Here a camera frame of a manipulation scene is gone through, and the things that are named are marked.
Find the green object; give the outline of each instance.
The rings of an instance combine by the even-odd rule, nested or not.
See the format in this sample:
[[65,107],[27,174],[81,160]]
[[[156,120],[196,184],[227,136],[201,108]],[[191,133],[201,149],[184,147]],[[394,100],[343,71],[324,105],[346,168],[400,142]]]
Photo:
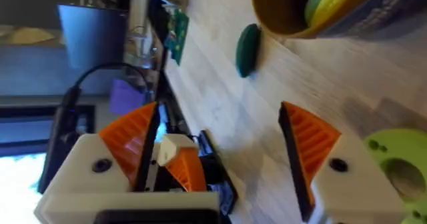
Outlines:
[[236,51],[236,67],[241,77],[247,77],[256,67],[261,30],[256,24],[248,25],[240,35]]
[[171,57],[178,65],[181,64],[185,39],[187,38],[188,22],[188,17],[176,9],[168,25],[169,36],[166,39],[165,46],[172,52]]
[[312,17],[316,12],[316,9],[318,8],[320,1],[321,0],[308,0],[306,5],[306,10],[304,13],[304,17],[306,18],[307,25],[310,25],[310,23],[312,22]]
[[405,202],[408,216],[402,224],[427,221],[427,133],[387,129],[371,134],[364,142]]

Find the light green spool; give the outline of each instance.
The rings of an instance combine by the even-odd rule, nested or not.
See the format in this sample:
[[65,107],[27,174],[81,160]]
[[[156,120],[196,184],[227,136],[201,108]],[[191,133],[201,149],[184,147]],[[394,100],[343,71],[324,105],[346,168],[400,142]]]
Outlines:
[[405,202],[408,216],[402,224],[427,223],[427,133],[387,129],[364,142]]

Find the black screw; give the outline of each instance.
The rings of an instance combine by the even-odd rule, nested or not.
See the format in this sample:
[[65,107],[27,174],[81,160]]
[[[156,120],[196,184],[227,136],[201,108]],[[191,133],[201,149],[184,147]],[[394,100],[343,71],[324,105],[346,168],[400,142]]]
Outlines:
[[417,211],[413,211],[412,214],[417,219],[421,218],[421,214],[419,212],[417,212]]
[[329,161],[329,166],[337,172],[344,173],[348,171],[348,164],[343,159],[333,158]]
[[380,148],[380,144],[375,140],[370,140],[369,148],[371,148],[372,150],[378,150],[378,148]]
[[99,159],[92,165],[92,171],[96,173],[102,173],[108,171],[112,165],[113,162],[110,159]]
[[381,147],[380,147],[380,150],[381,150],[382,152],[387,152],[387,151],[388,151],[387,147],[385,147],[385,146],[381,146]]

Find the green 3d-printed part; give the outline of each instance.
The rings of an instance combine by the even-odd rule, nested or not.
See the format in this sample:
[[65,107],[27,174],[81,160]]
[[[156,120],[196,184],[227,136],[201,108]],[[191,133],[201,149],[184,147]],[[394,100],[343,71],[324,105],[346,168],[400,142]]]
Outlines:
[[387,129],[364,142],[405,202],[408,216],[402,224],[427,223],[427,133]]
[[247,77],[255,70],[261,30],[256,24],[247,26],[240,35],[236,51],[236,67],[241,77]]

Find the orange 3d-printed part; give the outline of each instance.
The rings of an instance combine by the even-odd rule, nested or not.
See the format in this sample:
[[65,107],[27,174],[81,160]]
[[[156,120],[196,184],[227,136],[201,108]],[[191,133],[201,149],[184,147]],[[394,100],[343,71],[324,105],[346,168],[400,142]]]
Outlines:
[[166,169],[188,192],[206,191],[206,180],[203,174],[197,149],[182,147],[177,156],[166,164]]
[[287,102],[282,103],[279,123],[286,138],[303,221],[307,221],[315,204],[310,183],[341,133],[310,112]]
[[156,107],[156,102],[140,107],[99,132],[131,186],[136,182],[145,138]]

